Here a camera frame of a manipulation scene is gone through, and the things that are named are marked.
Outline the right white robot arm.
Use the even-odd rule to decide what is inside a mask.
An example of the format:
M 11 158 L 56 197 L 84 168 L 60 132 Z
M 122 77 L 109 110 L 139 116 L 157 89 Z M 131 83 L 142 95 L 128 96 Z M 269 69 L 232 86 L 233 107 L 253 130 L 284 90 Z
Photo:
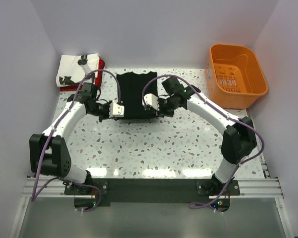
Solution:
M 184 108 L 202 117 L 221 135 L 222 160 L 210 181 L 204 186 L 209 195 L 222 195 L 229 189 L 237 168 L 252 159 L 250 154 L 257 146 L 257 131 L 253 121 L 240 118 L 208 99 L 200 89 L 184 79 L 168 75 L 162 82 L 167 98 L 156 97 L 145 104 L 153 107 L 160 117 L 172 117 L 178 108 Z

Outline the black t shirt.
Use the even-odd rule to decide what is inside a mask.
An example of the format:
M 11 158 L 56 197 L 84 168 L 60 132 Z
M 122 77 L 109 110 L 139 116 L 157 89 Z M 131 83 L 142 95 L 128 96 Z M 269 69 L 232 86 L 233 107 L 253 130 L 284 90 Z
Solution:
M 157 72 L 135 74 L 128 72 L 117 74 L 121 88 L 121 100 L 124 106 L 122 120 L 152 119 L 156 116 L 154 109 L 145 110 L 142 106 L 142 90 L 145 85 L 157 77 Z

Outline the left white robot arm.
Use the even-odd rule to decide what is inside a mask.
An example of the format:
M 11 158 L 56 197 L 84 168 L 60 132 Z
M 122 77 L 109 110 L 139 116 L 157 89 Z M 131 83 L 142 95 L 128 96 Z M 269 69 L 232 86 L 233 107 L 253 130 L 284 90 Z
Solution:
M 63 111 L 46 130 L 30 137 L 30 167 L 36 175 L 34 191 L 40 175 L 55 176 L 70 182 L 81 194 L 89 194 L 92 191 L 91 173 L 72 163 L 67 140 L 79 121 L 87 114 L 99 117 L 99 121 L 113 118 L 112 109 L 117 104 L 111 100 L 100 103 L 98 91 L 97 86 L 91 83 L 84 84 L 80 91 L 67 98 Z

